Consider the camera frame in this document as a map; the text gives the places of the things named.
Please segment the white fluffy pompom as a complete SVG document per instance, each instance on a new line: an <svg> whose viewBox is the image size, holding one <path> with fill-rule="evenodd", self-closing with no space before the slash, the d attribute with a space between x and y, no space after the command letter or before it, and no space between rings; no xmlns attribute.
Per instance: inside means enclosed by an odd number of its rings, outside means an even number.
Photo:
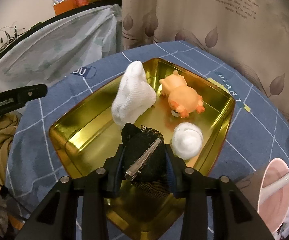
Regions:
<svg viewBox="0 0 289 240"><path fill-rule="evenodd" d="M171 146L176 156L189 160L199 154L203 141L202 130L198 126L182 122L173 131Z"/></svg>

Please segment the black hair bow clip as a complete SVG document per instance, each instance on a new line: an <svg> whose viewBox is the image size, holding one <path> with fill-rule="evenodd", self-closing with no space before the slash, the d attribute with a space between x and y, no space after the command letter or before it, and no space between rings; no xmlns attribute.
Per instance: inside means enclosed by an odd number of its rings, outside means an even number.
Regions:
<svg viewBox="0 0 289 240"><path fill-rule="evenodd" d="M121 136L123 178L148 197L168 196L167 159L162 133L150 127L138 128L127 123Z"/></svg>

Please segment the orange rubber toy animal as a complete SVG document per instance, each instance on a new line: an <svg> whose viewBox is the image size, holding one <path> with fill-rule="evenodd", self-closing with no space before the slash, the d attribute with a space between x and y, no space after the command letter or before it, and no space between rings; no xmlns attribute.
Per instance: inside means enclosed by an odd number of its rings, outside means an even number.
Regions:
<svg viewBox="0 0 289 240"><path fill-rule="evenodd" d="M160 79L161 95L166 96L168 105L176 116L188 118L193 112L198 114L205 111L203 98L197 91L189 87L184 76L177 70L164 79Z"/></svg>

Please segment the white ceramic spoon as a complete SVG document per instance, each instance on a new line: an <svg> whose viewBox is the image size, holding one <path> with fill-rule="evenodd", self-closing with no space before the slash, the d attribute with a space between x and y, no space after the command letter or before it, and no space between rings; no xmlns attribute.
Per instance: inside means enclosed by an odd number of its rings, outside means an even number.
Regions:
<svg viewBox="0 0 289 240"><path fill-rule="evenodd" d="M277 175L282 176L277 180L272 181L271 183L266 184L264 186L264 183L268 179L272 179ZM270 165L268 171L264 176L263 184L260 189L258 205L262 205L269 197L271 197L273 194L275 194L277 191L279 191L288 183L289 183L289 168L287 166L284 166L282 163Z"/></svg>

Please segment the pink ceramic mug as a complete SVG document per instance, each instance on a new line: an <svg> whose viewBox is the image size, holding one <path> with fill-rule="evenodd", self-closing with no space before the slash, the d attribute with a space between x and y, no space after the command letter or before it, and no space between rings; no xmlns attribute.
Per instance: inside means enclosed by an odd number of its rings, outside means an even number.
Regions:
<svg viewBox="0 0 289 240"><path fill-rule="evenodd" d="M287 166L286 162L281 158L275 158L269 162L265 168L264 175L262 178L261 186L263 184L264 176L268 171L270 165L275 165L276 163L282 163L284 166ZM271 183L272 181L277 180L282 175L277 175L272 179L268 179L265 183ZM269 197L262 205L257 204L257 211L261 219L264 221L265 225L268 227L271 233L276 232L280 226L283 224L284 219L287 216L287 211L289 209L289 183Z"/></svg>

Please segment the blue checked tablecloth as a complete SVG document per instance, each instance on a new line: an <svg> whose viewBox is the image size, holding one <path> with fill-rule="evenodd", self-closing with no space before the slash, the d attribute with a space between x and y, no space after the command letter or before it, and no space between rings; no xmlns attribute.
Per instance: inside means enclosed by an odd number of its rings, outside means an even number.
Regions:
<svg viewBox="0 0 289 240"><path fill-rule="evenodd" d="M211 172L213 178L225 174L238 181L273 158L289 164L289 123L262 92L215 56L185 41L163 42L88 64L87 76L70 74L50 87L44 98L27 104L8 157L6 186L13 195L8 209L28 217L65 175L48 136L50 126L96 89L122 74L130 62L154 57L218 82L227 79L238 100L251 108L235 108L232 125Z"/></svg>

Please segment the pale green plastic cover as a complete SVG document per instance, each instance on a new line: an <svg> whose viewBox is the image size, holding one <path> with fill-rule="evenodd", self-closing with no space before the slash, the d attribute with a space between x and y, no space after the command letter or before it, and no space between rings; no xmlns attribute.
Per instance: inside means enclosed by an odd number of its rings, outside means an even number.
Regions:
<svg viewBox="0 0 289 240"><path fill-rule="evenodd" d="M117 4L62 18L37 30L0 59L0 92L44 83L122 48L122 10Z"/></svg>

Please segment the gold red tin box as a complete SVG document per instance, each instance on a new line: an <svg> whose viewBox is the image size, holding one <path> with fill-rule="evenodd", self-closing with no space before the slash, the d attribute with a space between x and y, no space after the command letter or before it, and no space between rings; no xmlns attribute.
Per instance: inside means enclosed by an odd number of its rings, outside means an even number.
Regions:
<svg viewBox="0 0 289 240"><path fill-rule="evenodd" d="M232 96L197 71L164 59L153 58L145 62L143 68L147 82L156 93L161 91L160 80L177 70L189 87L202 96L204 113L191 113L187 118L187 122L202 130L202 149L198 156L187 160L186 165L208 175L221 151L234 112ZM50 127L50 140L70 177L86 176L115 155L121 143L121 130L112 119L111 105L120 81L117 77L103 85ZM172 195L152 198L124 181L120 196L106 200L105 208L107 218L131 239L158 239L182 215L185 200Z"/></svg>

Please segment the orange storage box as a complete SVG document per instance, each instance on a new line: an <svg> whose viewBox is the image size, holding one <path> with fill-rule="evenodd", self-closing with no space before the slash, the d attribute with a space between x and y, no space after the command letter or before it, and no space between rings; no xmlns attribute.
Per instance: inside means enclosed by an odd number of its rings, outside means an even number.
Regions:
<svg viewBox="0 0 289 240"><path fill-rule="evenodd" d="M58 16L70 10L76 9L78 6L75 0L64 0L61 3L53 5L55 15Z"/></svg>

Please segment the beige leaf print curtain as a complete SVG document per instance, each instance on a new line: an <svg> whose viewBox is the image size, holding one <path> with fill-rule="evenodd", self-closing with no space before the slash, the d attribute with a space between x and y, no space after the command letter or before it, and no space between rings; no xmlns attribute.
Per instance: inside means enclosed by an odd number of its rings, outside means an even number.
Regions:
<svg viewBox="0 0 289 240"><path fill-rule="evenodd" d="M122 0L123 45L183 40L225 61L289 123L289 0Z"/></svg>

